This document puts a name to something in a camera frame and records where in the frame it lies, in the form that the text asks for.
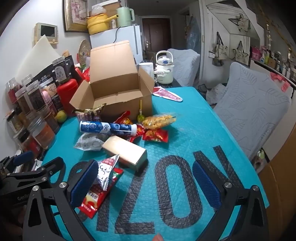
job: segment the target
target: blue tube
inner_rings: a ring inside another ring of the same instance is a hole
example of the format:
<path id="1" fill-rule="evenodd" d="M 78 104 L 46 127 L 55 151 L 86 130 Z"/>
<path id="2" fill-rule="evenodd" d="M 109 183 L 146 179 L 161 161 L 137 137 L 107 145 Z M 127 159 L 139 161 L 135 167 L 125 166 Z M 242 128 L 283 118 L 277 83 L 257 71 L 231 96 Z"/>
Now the blue tube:
<path id="1" fill-rule="evenodd" d="M 79 130 L 80 132 L 103 133 L 108 135 L 136 136 L 137 125 L 81 121 Z"/>

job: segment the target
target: gold snack wrapper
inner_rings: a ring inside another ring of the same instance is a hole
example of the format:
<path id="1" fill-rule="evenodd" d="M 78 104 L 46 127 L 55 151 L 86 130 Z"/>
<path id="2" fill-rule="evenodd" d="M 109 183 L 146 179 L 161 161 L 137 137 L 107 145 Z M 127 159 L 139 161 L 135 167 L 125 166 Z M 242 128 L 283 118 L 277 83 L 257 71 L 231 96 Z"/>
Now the gold snack wrapper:
<path id="1" fill-rule="evenodd" d="M 76 114 L 77 119 L 79 122 L 81 121 L 95 121 L 95 122 L 101 122 L 101 112 L 104 109 L 104 106 L 106 104 L 101 104 L 100 106 L 93 108 L 93 109 L 75 109 L 73 110 L 73 113 Z"/>

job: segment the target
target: open cardboard box flap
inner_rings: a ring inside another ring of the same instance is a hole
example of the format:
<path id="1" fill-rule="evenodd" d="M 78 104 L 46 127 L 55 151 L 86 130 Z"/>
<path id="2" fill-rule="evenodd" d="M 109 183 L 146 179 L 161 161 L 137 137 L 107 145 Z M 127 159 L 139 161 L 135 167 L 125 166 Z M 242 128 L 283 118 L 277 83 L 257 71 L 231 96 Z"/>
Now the open cardboard box flap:
<path id="1" fill-rule="evenodd" d="M 137 72 L 129 41 L 91 50 L 90 83 L 83 81 L 70 101 L 76 109 L 92 109 L 106 103 L 103 114 L 117 116 L 130 110 L 131 119 L 152 114 L 154 79 L 142 68 Z"/>

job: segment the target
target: door handle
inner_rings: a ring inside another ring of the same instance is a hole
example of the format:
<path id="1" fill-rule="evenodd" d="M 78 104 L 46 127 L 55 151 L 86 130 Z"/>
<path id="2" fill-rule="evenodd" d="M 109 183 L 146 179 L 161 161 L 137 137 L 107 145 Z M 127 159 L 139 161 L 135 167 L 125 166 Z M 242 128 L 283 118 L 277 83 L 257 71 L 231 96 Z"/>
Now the door handle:
<path id="1" fill-rule="evenodd" d="M 147 48 L 149 48 L 149 44 L 151 44 L 151 43 L 149 43 L 148 41 L 146 41 L 146 47 Z"/>

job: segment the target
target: metal screw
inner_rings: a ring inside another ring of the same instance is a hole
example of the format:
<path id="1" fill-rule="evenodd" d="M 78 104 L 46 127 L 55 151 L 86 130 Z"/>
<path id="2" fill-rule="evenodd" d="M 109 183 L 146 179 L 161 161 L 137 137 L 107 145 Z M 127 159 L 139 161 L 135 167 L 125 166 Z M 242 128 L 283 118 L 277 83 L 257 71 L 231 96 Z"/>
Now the metal screw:
<path id="1" fill-rule="evenodd" d="M 254 185 L 252 188 L 253 188 L 253 190 L 254 190 L 254 191 L 256 191 L 256 192 L 258 192 L 258 191 L 259 191 L 259 187 L 258 187 L 258 186 L 256 186 L 256 185 Z"/>
<path id="2" fill-rule="evenodd" d="M 232 188 L 232 184 L 231 184 L 230 182 L 226 182 L 226 183 L 224 183 L 224 186 L 225 186 L 226 188 Z"/>
<path id="3" fill-rule="evenodd" d="M 33 186 L 32 190 L 36 192 L 39 189 L 39 186 Z"/>
<path id="4" fill-rule="evenodd" d="M 62 182 L 62 183 L 59 184 L 59 187 L 60 188 L 64 188 L 65 186 L 67 186 L 67 183 L 66 182 Z"/>

